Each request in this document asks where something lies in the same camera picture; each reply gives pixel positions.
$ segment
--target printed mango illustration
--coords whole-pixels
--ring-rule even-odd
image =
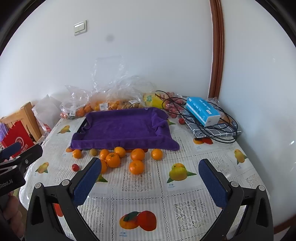
[[[103,178],[102,174],[100,174],[96,180],[96,183],[97,182],[107,183],[108,181],[105,178]]]
[[[47,171],[47,168],[49,166],[49,163],[48,162],[44,162],[42,165],[40,165],[38,167],[38,169],[35,171],[35,172],[38,172],[38,173],[48,173]]]
[[[64,134],[64,133],[66,133],[66,132],[71,132],[71,131],[70,131],[70,126],[69,126],[69,125],[65,126],[63,129],[61,129],[59,133]]]
[[[244,155],[239,149],[235,149],[234,150],[234,156],[237,159],[237,165],[239,163],[243,163],[245,159],[247,159],[248,157],[246,155]]]
[[[176,163],[172,166],[172,170],[169,173],[169,179],[167,183],[172,181],[182,181],[189,176],[194,176],[196,173],[189,172],[186,170],[186,167],[182,163]]]

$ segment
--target small red apple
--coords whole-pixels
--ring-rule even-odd
[[[179,123],[180,123],[181,125],[185,125],[185,120],[184,120],[183,118],[180,118],[180,119],[179,119]]]
[[[77,164],[73,164],[73,165],[72,165],[72,170],[73,170],[73,171],[78,172],[79,169],[80,169],[80,168],[79,168],[79,166],[78,166]]]

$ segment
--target purple towel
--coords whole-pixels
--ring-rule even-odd
[[[72,149],[179,150],[179,144],[170,136],[168,115],[158,108],[127,109],[91,112],[80,133],[72,137]]]

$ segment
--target tablecloth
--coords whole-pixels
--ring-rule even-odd
[[[89,151],[82,151],[81,159],[74,159],[67,153],[72,135],[78,130],[84,118],[61,119],[42,144],[43,156],[32,164],[25,176],[26,184],[20,189],[19,198],[28,209],[34,185],[42,182],[44,186],[57,185],[64,179],[71,179],[75,172],[73,163],[84,168],[91,160]],[[163,159],[151,158],[151,150],[145,155],[145,172],[133,175],[128,166],[130,154],[122,158],[119,168],[103,174],[107,182],[97,182],[82,206],[78,207],[87,224],[101,240],[200,240],[207,232],[221,209],[215,206],[208,190],[198,174],[198,163],[208,158],[212,165],[222,172],[229,181],[237,181],[242,187],[256,188],[264,185],[249,159],[237,164],[234,150],[243,152],[237,142],[222,144],[195,144],[194,135],[187,125],[180,125],[178,119],[170,119],[172,138],[178,142],[178,151],[163,150]],[[46,172],[36,172],[38,167],[48,162]],[[187,171],[196,175],[182,181],[169,182],[169,172],[175,163],[182,163]],[[229,231],[233,235],[243,215],[240,211]],[[140,226],[124,229],[119,220],[124,215],[148,210],[155,214],[157,227],[145,231]],[[75,240],[64,218],[59,218],[65,234]]]

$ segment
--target wooden door frame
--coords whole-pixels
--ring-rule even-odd
[[[224,19],[220,0],[209,0],[213,23],[213,63],[209,98],[219,97],[224,64]]]

